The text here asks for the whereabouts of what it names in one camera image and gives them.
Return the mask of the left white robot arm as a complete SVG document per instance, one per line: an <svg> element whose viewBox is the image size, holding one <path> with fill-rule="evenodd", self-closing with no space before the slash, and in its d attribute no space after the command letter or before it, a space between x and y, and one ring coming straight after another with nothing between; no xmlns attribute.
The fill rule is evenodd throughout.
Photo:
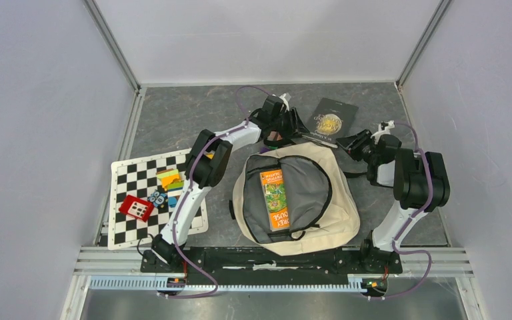
<svg viewBox="0 0 512 320"><path fill-rule="evenodd" d="M232 152L260 141L268 148L293 143L307 133L298 112L289 106L291 96L270 95L263 106L254 110L240 124L219 132L200 132L186 158L183 192L169 222L153 238L151 250L166 271L176 271L184 260L181 248L197 210L223 178Z"/></svg>

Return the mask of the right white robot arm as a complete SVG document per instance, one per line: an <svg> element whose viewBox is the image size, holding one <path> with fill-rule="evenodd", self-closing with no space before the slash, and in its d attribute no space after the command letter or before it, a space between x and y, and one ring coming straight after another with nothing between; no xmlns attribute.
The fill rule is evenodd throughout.
<svg viewBox="0 0 512 320"><path fill-rule="evenodd" d="M369 130L336 143L353 160L366 163L363 176L370 184L393 192L392 207L363 240L358 254L360 267L375 272L399 258L404 237L421 218L448 202L451 188L444 158L404 148L396 136Z"/></svg>

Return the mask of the black book gold emblem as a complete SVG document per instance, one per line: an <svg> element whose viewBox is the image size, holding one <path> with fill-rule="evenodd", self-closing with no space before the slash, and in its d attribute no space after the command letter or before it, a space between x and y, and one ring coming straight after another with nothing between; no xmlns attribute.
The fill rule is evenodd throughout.
<svg viewBox="0 0 512 320"><path fill-rule="evenodd" d="M303 138L326 147L338 148L336 139L346 137L359 108L356 105L322 98L305 127Z"/></svg>

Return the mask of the cream canvas backpack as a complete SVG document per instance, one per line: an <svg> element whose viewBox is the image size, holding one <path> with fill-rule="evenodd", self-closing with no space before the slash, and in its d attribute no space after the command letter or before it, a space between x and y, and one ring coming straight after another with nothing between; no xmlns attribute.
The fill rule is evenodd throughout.
<svg viewBox="0 0 512 320"><path fill-rule="evenodd" d="M259 178L281 169L290 227L272 232ZM332 150L313 143L292 145L247 158L235 182L230 212L242 234L280 256L301 255L347 244L360 217L347 178Z"/></svg>

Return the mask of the orange treehouse book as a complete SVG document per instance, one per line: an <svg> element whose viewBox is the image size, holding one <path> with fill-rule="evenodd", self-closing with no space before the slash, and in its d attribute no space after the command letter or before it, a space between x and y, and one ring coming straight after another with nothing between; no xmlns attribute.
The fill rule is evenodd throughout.
<svg viewBox="0 0 512 320"><path fill-rule="evenodd" d="M259 178L271 231L288 229L290 220L282 170L274 169L260 172Z"/></svg>

